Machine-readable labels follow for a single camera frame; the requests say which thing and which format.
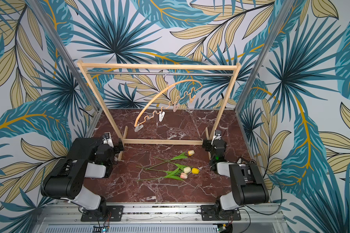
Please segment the pink tulip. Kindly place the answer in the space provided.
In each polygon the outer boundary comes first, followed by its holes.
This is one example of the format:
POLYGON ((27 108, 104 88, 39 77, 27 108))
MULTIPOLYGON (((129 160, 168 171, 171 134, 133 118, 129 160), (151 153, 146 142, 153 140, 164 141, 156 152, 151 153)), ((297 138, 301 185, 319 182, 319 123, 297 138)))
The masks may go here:
POLYGON ((182 172, 182 173, 169 173, 163 177, 158 177, 158 178, 139 179, 138 181, 151 181, 151 180, 163 180, 163 179, 173 179, 173 180, 182 181, 187 178, 188 178, 188 175, 182 172))

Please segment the curved wooden clip hanger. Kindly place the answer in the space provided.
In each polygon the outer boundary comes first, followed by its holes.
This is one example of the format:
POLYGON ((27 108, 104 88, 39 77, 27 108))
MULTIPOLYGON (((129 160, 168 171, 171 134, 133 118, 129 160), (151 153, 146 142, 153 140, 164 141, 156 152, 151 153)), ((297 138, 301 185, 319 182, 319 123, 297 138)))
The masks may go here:
POLYGON ((145 91, 143 93, 145 98, 148 98, 147 105, 143 108, 143 110, 139 113, 135 120, 135 132, 141 130, 146 121, 154 118, 156 115, 159 116, 159 121, 163 121, 164 118, 164 109, 168 109, 169 107, 173 107, 173 111, 176 111, 179 108, 179 102, 185 98, 189 98, 189 102, 193 102, 195 99, 196 93, 203 87, 202 83, 198 80, 192 78, 189 74, 184 73, 156 73, 156 85, 153 85, 153 82, 148 77, 148 75, 152 75, 152 73, 142 73, 137 74, 136 76, 141 81, 142 85, 152 87, 157 90, 157 92, 145 91), (185 79, 175 82, 173 84, 168 84, 165 81, 166 76, 184 76, 185 79), (140 119, 143 113, 150 107, 152 104, 158 103, 163 104, 160 110, 155 110, 151 114, 148 114, 143 117, 143 121, 140 122, 140 119))

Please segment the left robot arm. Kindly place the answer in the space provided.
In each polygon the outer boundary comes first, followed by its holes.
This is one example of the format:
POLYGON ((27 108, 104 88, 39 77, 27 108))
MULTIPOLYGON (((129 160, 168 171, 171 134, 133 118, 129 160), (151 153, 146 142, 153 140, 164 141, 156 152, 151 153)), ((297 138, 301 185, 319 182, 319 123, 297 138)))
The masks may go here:
POLYGON ((119 222, 123 207, 109 206, 104 197, 84 186, 85 178, 108 178, 124 151, 121 140, 114 144, 109 134, 102 137, 77 138, 67 154, 44 178, 41 194, 73 203, 81 208, 82 222, 119 222))

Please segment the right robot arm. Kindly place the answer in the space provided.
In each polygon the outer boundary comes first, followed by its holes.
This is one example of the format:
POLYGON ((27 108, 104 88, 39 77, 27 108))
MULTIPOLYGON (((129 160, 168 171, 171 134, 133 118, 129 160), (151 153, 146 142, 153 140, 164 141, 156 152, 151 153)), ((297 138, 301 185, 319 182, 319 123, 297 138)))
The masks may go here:
POLYGON ((231 191, 216 199, 213 205, 202 205, 203 221, 240 220, 238 209, 249 204, 269 201, 269 194, 256 163, 232 163, 225 159, 227 143, 222 139, 204 140, 202 148, 211 154, 212 172, 230 178, 231 191))

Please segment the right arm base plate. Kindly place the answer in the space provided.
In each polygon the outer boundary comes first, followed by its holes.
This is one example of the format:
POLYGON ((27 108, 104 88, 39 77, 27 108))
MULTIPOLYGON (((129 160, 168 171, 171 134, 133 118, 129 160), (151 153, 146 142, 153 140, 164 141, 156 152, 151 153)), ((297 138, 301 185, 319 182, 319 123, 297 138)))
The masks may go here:
POLYGON ((241 215, 238 210, 223 210, 216 205, 201 205, 200 208, 203 221, 241 220, 241 215))

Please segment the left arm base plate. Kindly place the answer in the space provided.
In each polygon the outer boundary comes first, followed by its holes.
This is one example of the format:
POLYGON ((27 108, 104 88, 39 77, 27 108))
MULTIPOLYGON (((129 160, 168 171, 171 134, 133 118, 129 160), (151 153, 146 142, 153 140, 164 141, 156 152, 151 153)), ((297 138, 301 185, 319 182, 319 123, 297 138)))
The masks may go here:
POLYGON ((82 222, 120 222, 123 215, 123 205, 113 205, 98 208, 96 210, 84 210, 82 222))

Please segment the cream white tulip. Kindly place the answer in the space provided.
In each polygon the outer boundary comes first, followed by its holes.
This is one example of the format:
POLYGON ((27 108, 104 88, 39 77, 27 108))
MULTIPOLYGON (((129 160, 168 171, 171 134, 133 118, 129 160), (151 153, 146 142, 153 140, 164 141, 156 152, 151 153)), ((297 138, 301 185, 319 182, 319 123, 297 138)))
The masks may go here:
POLYGON ((161 172, 165 172, 167 174, 173 173, 173 174, 181 174, 181 173, 185 173, 188 174, 189 172, 191 172, 192 168, 185 166, 185 165, 181 165, 181 164, 177 164, 175 163, 175 166, 177 167, 174 171, 167 171, 167 170, 156 170, 153 168, 144 168, 144 167, 140 167, 137 166, 138 168, 144 169, 144 170, 151 170, 151 171, 161 171, 161 172))

